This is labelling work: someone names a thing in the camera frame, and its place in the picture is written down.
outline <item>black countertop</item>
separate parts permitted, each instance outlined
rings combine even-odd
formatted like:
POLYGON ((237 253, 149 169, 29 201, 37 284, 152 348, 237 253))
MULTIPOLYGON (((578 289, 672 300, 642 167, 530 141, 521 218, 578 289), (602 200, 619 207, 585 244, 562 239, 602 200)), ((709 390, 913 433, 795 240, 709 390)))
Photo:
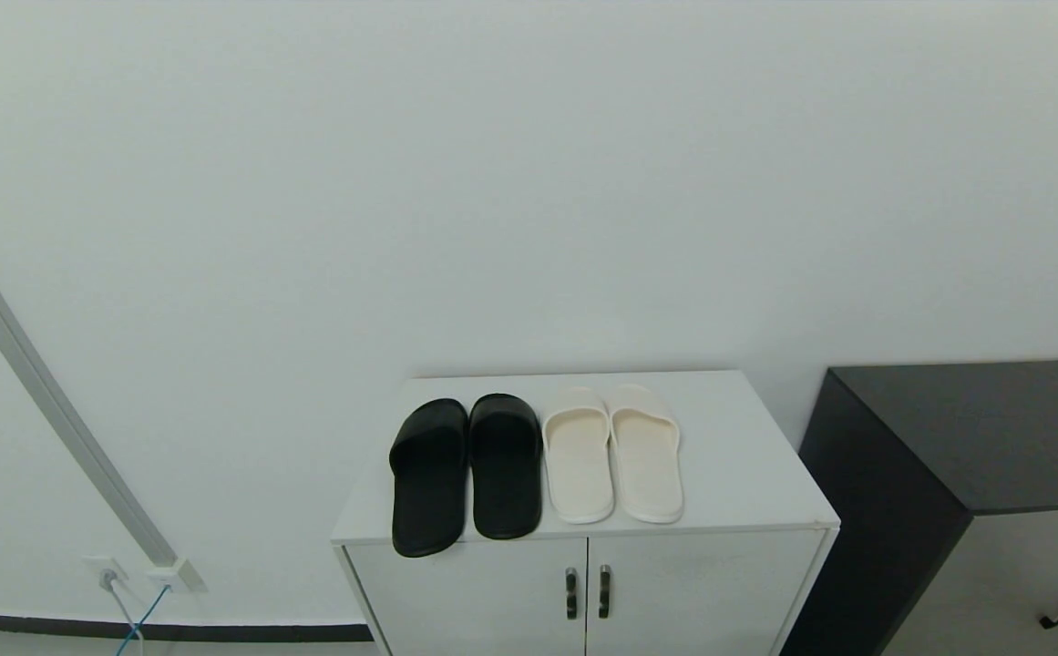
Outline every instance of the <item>black countertop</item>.
POLYGON ((1058 509, 1058 361, 841 366, 832 373, 966 508, 1058 509))

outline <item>black slipper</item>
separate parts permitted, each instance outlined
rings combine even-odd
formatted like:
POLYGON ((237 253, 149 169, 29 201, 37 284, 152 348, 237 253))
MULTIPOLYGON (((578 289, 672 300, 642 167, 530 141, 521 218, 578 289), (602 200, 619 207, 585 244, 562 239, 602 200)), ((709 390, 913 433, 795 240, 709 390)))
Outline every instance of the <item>black slipper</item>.
POLYGON ((396 551, 419 558, 452 547, 463 531, 468 412, 445 398, 417 407, 399 429, 390 460, 396 551))
POLYGON ((471 480, 476 530, 492 540, 541 523, 541 426, 519 398, 488 395, 471 408, 471 480))

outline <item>slipper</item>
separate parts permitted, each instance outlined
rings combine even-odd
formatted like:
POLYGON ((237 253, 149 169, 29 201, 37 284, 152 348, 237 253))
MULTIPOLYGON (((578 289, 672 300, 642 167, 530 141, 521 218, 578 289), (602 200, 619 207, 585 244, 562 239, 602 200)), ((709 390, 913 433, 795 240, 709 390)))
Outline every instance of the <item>slipper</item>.
POLYGON ((512 540, 541 523, 541 426, 519 398, 488 395, 471 407, 468 433, 473 521, 479 534, 512 540))
POLYGON ((462 533, 467 454, 468 411, 457 400, 432 400, 403 422, 390 456, 391 544, 399 555, 443 551, 462 533))
POLYGON ((605 397, 621 506, 642 522, 670 524, 682 516, 678 424, 667 405, 641 385, 605 397))
POLYGON ((608 477, 608 415, 589 387, 564 390, 542 424, 549 498, 570 524, 589 524, 614 510, 608 477))

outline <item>shoe cabinet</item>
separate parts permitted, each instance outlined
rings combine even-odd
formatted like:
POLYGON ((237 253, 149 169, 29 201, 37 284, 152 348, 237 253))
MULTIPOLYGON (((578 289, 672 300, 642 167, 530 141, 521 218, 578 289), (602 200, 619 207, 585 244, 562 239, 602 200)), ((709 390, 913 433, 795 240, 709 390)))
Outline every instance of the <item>shoe cabinet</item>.
POLYGON ((844 524, 784 653, 1058 656, 1058 361, 832 369, 800 456, 844 524))
POLYGON ((375 433, 332 545, 380 651, 394 656, 779 653, 840 524, 737 370, 413 379, 375 433), (536 531, 480 535, 469 486, 457 544, 396 553, 387 452, 413 408, 439 397, 470 407, 491 391, 540 408, 567 387, 624 383, 656 391, 678 421, 677 522, 645 524, 620 506, 601 522, 562 522, 546 473, 536 531))

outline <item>cabinet door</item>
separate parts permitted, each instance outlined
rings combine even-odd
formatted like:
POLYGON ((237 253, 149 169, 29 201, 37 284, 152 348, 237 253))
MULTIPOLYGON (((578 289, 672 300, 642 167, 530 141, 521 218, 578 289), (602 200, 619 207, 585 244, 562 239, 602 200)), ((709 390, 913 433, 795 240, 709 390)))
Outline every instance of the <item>cabinet door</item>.
POLYGON ((468 541, 424 558, 346 552, 394 656, 580 656, 586 540, 468 541), (566 569, 578 614, 567 619, 566 569))
POLYGON ((887 656, 1058 656, 1058 510, 975 517, 887 656))
POLYGON ((799 530, 590 539, 587 654, 766 656, 821 536, 799 530))

